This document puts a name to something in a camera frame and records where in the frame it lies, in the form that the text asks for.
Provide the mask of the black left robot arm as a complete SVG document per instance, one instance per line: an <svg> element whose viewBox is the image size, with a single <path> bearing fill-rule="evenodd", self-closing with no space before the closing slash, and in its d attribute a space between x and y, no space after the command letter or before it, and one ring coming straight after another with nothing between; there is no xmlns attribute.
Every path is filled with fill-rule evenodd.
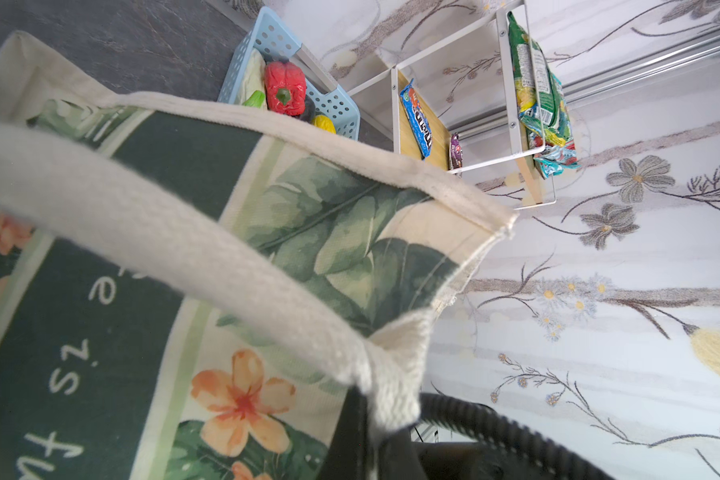
<svg viewBox="0 0 720 480"><path fill-rule="evenodd" d="M416 443L405 427L373 442L367 401L345 400L319 479L609 479L583 457L485 404L422 393L420 419L470 440Z"/></svg>

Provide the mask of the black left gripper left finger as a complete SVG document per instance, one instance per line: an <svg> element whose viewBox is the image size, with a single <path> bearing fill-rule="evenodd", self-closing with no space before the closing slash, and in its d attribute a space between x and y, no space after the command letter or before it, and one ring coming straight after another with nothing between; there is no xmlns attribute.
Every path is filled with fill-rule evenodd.
<svg viewBox="0 0 720 480"><path fill-rule="evenodd" d="M362 480L367 477L368 416L366 397L358 388L350 388L318 480Z"/></svg>

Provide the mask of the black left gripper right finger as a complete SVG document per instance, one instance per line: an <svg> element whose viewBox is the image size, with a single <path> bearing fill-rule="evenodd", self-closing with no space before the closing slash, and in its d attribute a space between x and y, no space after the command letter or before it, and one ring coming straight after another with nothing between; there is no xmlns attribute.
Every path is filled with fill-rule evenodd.
<svg viewBox="0 0 720 480"><path fill-rule="evenodd" d="M410 434L411 427L389 435L377 450L377 472L380 480L426 480Z"/></svg>

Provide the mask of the canvas tote bag floral print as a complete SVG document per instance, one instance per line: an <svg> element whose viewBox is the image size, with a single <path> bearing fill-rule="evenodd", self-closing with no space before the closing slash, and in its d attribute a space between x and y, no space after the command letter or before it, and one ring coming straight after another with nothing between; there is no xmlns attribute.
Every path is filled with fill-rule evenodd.
<svg viewBox="0 0 720 480"><path fill-rule="evenodd" d="M317 479L350 388L420 417L433 326L515 213L262 110L0 48L0 479Z"/></svg>

